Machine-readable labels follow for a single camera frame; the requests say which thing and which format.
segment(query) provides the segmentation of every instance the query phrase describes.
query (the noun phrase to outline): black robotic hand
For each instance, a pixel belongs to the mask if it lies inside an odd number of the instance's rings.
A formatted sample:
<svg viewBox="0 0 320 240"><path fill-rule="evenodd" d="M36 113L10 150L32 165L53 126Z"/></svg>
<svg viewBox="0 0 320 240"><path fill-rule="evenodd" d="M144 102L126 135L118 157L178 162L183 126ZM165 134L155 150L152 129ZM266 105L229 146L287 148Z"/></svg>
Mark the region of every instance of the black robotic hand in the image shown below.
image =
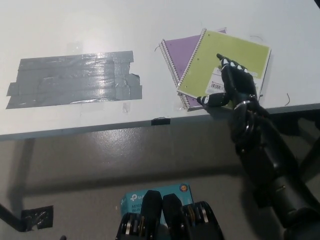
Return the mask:
<svg viewBox="0 0 320 240"><path fill-rule="evenodd" d="M225 93L198 97L197 101L205 107L222 107L231 101L233 108L245 101L257 101L254 79L246 67L221 54L216 56L221 61L221 77Z"/></svg>

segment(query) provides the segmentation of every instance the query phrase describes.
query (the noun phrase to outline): floor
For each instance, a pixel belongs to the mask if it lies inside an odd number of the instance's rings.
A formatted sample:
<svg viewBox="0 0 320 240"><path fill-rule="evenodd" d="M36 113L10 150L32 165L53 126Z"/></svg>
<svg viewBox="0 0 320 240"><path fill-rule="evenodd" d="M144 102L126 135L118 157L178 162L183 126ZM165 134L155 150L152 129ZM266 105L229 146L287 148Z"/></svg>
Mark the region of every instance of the floor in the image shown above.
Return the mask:
<svg viewBox="0 0 320 240"><path fill-rule="evenodd" d="M298 158L309 150L286 137ZM188 182L207 201L226 240L280 240L270 209L258 209L226 122L110 130L0 142L0 203L22 209L54 205L53 228L20 233L0 221L3 240L115 239L126 192ZM316 177L308 183L320 199Z"/></svg>

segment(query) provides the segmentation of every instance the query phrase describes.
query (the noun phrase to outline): barcode label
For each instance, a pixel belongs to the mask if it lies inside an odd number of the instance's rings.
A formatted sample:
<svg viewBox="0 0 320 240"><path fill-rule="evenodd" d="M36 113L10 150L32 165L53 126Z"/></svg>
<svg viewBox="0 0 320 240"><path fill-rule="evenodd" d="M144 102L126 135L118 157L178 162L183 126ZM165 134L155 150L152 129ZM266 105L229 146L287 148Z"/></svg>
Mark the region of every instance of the barcode label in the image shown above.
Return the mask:
<svg viewBox="0 0 320 240"><path fill-rule="evenodd" d="M218 89L218 90L221 90L221 91L225 90L224 86L216 84L215 82L211 82L210 88Z"/></svg>

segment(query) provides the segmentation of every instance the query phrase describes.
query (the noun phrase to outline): green notebook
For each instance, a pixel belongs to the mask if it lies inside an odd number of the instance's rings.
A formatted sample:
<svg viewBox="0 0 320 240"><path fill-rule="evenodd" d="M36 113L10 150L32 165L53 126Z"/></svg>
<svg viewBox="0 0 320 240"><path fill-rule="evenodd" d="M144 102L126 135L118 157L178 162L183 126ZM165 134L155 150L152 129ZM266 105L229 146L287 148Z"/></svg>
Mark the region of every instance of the green notebook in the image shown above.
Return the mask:
<svg viewBox="0 0 320 240"><path fill-rule="evenodd" d="M260 96L270 52L268 46L203 29L177 91L193 98L224 92L219 53L248 69Z"/></svg>

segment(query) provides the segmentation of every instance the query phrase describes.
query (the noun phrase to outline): table surface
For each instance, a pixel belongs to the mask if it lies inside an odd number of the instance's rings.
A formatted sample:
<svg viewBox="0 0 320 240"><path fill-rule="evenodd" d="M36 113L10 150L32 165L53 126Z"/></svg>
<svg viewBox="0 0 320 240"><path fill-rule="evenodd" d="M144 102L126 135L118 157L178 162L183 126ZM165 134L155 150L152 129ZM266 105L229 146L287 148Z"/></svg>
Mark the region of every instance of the table surface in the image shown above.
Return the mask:
<svg viewBox="0 0 320 240"><path fill-rule="evenodd" d="M320 108L320 9L313 0L5 0L0 9L1 140L209 118L204 110L182 109L155 50L162 39L202 28L227 27L233 36L271 46L260 99L271 113ZM117 51L133 51L130 72L140 75L141 100L6 109L20 59Z"/></svg>

